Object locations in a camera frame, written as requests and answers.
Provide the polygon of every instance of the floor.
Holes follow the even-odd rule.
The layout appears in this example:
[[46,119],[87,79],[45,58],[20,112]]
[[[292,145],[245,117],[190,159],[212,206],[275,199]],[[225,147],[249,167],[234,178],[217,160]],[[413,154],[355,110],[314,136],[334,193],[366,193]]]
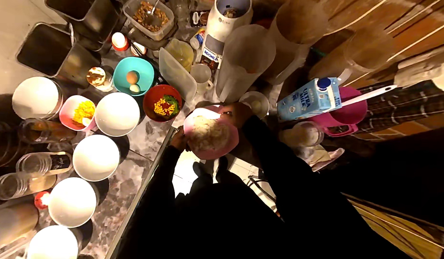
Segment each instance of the floor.
[[[257,175],[259,169],[241,159],[234,156],[227,155],[229,162],[230,172],[238,175],[245,183],[248,182],[248,176],[255,174]],[[172,183],[174,185],[175,195],[178,193],[187,194],[190,191],[191,185],[197,176],[193,171],[193,163],[200,162],[201,160],[195,156],[192,152],[184,151],[177,161],[177,166],[175,167],[174,177]],[[206,163],[207,172],[216,172],[218,167],[218,160],[216,160],[212,166],[211,162],[202,160],[201,162]],[[217,183],[215,179],[215,173],[213,173],[213,182]]]
[[37,22],[65,24],[45,0],[0,0],[0,94],[11,94],[29,77],[40,73],[24,67],[16,53]]

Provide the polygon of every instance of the white bowl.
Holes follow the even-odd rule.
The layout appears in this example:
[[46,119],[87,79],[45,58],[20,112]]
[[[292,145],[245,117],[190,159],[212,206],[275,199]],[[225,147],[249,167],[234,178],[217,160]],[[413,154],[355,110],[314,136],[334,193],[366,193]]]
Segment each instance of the white bowl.
[[61,106],[58,86],[46,77],[28,78],[12,94],[12,109],[22,119],[50,118]]
[[120,150],[107,136],[92,135],[73,152],[73,168],[86,181],[97,182],[112,175],[120,163]]
[[[254,101],[258,101],[260,103],[260,107],[253,107]],[[239,102],[247,104],[249,107],[251,107],[252,112],[259,118],[265,117],[270,110],[270,102],[268,101],[268,98],[260,92],[247,92],[242,95]]]
[[97,197],[85,180],[70,177],[60,181],[51,192],[48,205],[52,220],[67,228],[79,227],[94,214]]
[[133,97],[125,93],[112,93],[103,97],[96,108],[96,124],[112,137],[121,137],[137,126],[140,110]]
[[49,226],[32,238],[27,250],[27,259],[76,259],[78,241],[64,226]]

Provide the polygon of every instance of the pink strainer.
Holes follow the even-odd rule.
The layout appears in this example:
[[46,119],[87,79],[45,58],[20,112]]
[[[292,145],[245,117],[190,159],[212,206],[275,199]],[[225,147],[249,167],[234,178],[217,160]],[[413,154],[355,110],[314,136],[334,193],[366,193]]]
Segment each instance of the pink strainer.
[[[193,151],[193,153],[195,153],[195,155],[200,159],[212,160],[225,156],[232,149],[234,149],[239,142],[238,129],[235,126],[231,125],[229,121],[220,118],[219,111],[222,108],[223,106],[219,105],[197,108],[190,115],[188,115],[188,117],[184,121],[184,132],[190,137],[194,129],[195,126],[194,121],[197,116],[204,116],[205,118],[208,119],[216,119],[219,123],[228,126],[228,130],[230,131],[230,136],[228,138],[226,145],[218,150],[211,149],[211,150]],[[188,141],[188,145],[192,150],[194,150],[191,140]]]

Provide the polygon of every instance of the red bowl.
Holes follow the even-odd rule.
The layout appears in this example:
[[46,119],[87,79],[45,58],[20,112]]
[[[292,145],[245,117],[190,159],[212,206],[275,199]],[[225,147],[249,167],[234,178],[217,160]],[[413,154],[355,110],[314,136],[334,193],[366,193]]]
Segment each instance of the red bowl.
[[165,95],[170,95],[176,98],[176,100],[179,102],[180,109],[182,109],[182,97],[180,97],[179,91],[177,91],[174,87],[166,84],[153,86],[145,93],[143,104],[145,114],[150,119],[158,122],[166,122],[173,119],[175,116],[177,116],[177,114],[179,114],[177,113],[174,117],[166,119],[155,113],[155,103],[157,103]]

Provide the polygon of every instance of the milk carton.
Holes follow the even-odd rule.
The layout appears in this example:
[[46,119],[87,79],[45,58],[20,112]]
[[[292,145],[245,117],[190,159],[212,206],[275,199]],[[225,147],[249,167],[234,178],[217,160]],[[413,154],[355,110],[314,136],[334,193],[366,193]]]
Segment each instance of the milk carton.
[[341,107],[337,78],[315,78],[279,101],[278,114],[282,120],[297,120]]

